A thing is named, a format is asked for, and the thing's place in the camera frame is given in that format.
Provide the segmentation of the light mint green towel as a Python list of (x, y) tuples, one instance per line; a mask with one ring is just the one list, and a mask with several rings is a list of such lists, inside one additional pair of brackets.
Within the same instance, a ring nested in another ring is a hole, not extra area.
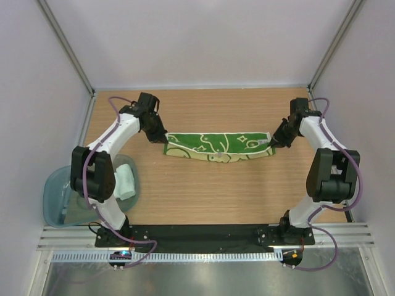
[(129, 164), (120, 165), (115, 171), (114, 196), (126, 200), (136, 195), (135, 178)]

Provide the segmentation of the green frog pattern towel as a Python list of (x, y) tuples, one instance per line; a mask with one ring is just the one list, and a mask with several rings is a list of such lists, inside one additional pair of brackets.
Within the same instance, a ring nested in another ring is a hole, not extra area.
[(273, 156), (269, 133), (169, 133), (164, 155), (214, 163)]

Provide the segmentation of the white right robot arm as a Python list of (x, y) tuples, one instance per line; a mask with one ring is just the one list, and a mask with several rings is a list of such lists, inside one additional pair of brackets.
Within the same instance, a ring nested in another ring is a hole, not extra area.
[(340, 144), (319, 116), (293, 115), (282, 119), (274, 132), (270, 146), (290, 147), (296, 137), (305, 137), (315, 155), (306, 178), (306, 196), (297, 206), (281, 217), (276, 228), (283, 244), (300, 244), (312, 232), (311, 222), (324, 209), (334, 207), (354, 197), (356, 186), (362, 187), (360, 154)]

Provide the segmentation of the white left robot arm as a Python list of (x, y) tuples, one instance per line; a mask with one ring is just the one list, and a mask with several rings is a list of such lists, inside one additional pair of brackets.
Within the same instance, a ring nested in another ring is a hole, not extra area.
[(116, 111), (116, 119), (97, 140), (72, 151), (70, 186), (85, 199), (89, 209), (96, 211), (102, 227), (110, 231), (109, 239), (118, 247), (129, 243), (131, 232), (128, 218), (114, 197), (112, 161), (127, 141), (141, 131), (151, 143), (168, 142), (158, 110), (157, 99), (132, 102)]

